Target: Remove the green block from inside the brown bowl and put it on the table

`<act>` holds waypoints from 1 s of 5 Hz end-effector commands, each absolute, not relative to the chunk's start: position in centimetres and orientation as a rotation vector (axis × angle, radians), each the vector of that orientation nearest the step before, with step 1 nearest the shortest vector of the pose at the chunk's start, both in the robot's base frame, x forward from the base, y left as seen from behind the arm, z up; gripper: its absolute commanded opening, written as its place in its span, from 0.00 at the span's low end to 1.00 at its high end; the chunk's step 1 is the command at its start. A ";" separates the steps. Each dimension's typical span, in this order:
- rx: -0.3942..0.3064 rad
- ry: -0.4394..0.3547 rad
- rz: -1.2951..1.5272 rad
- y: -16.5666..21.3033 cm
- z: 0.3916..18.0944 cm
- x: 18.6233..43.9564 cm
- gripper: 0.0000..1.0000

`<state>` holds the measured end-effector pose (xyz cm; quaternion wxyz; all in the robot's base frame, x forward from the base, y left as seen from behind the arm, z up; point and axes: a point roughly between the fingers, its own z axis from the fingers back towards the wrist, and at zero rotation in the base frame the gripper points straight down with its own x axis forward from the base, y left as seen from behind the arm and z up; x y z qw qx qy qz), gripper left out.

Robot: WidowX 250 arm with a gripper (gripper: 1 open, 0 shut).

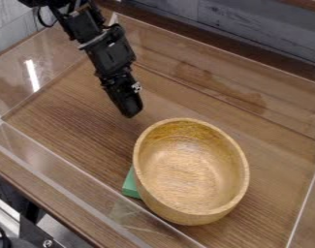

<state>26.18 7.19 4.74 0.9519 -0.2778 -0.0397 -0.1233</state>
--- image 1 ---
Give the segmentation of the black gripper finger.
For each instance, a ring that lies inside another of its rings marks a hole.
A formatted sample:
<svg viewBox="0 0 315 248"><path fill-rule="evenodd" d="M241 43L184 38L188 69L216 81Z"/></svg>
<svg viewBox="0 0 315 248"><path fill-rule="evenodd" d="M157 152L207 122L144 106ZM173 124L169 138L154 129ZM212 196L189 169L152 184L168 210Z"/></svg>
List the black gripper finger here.
<svg viewBox="0 0 315 248"><path fill-rule="evenodd" d="M121 89L106 89L105 92L120 112L128 118L134 117L134 115L132 115L133 92L126 92Z"/></svg>
<svg viewBox="0 0 315 248"><path fill-rule="evenodd" d="M140 93L133 91L133 105L132 105L132 115L137 115L142 110L142 100Z"/></svg>

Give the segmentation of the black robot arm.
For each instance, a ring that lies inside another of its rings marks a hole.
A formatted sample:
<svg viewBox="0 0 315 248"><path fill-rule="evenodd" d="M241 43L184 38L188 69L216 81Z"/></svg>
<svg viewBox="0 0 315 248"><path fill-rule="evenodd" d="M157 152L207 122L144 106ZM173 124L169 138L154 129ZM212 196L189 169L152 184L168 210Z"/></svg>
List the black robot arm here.
<svg viewBox="0 0 315 248"><path fill-rule="evenodd" d="M120 23L105 25L94 0L18 0L27 8L47 7L71 41L79 43L114 106L128 117L142 111L141 85L132 74L136 53Z"/></svg>

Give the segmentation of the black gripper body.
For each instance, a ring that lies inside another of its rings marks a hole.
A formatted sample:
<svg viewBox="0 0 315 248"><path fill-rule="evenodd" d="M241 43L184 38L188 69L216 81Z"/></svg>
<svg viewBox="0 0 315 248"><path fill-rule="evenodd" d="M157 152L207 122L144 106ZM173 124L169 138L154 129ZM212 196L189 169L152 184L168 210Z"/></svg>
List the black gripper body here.
<svg viewBox="0 0 315 248"><path fill-rule="evenodd" d="M115 82L122 82L129 93L138 93L141 86L132 75L137 57L124 27L118 23L105 30L95 25L83 26L78 31L78 41L79 49L87 53L95 66L102 86L110 88Z"/></svg>

